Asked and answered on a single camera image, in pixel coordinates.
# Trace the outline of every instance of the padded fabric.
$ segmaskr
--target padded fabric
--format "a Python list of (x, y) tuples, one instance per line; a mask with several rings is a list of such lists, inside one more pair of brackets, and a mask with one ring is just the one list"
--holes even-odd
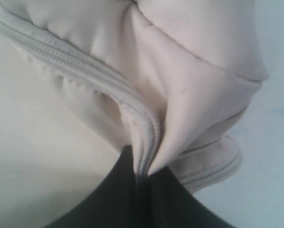
[[(240, 164), (239, 149), (224, 134), (268, 77), (256, 39), (254, 1), (0, 3), (109, 66), (142, 94), (163, 126), (149, 175), (170, 164), (176, 176), (194, 181), (231, 162)], [(29, 55), (25, 58), (35, 62)], [(134, 125), (134, 117), (122, 113), (111, 98), (67, 81), (49, 66), (36, 65), (77, 116), (107, 143), (120, 150), (131, 141), (137, 171), (146, 138)], [(191, 151), (185, 155), (189, 159), (181, 157), (184, 151)]]

